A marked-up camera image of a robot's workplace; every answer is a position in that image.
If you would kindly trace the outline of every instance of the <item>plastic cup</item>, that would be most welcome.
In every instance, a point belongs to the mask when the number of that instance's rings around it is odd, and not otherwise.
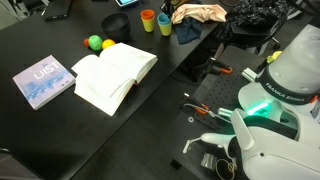
[[[141,15],[142,19],[150,20],[150,19],[154,18],[154,11],[151,9],[146,9],[146,10],[141,11],[140,15]]]
[[[171,23],[171,19],[165,13],[160,13],[157,17],[157,20],[161,25],[167,25]]]
[[[159,27],[160,27],[160,30],[161,30],[161,34],[163,36],[169,36],[171,34],[171,29],[172,29],[172,23],[170,21],[169,24],[166,24],[166,25],[162,25],[160,23],[159,24]]]
[[[154,30],[154,16],[152,19],[149,20],[145,20],[141,17],[141,20],[143,23],[144,30],[146,32],[152,32]]]

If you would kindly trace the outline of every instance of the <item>yellow cup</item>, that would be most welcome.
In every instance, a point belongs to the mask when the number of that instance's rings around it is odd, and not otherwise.
[[[160,30],[161,30],[161,34],[163,36],[169,36],[171,34],[171,29],[172,29],[172,23],[170,22],[169,24],[166,24],[166,25],[162,25],[160,23],[159,24],[159,27],[160,27]]]
[[[154,30],[154,16],[151,19],[145,20],[141,18],[144,30],[146,32],[152,32]]]

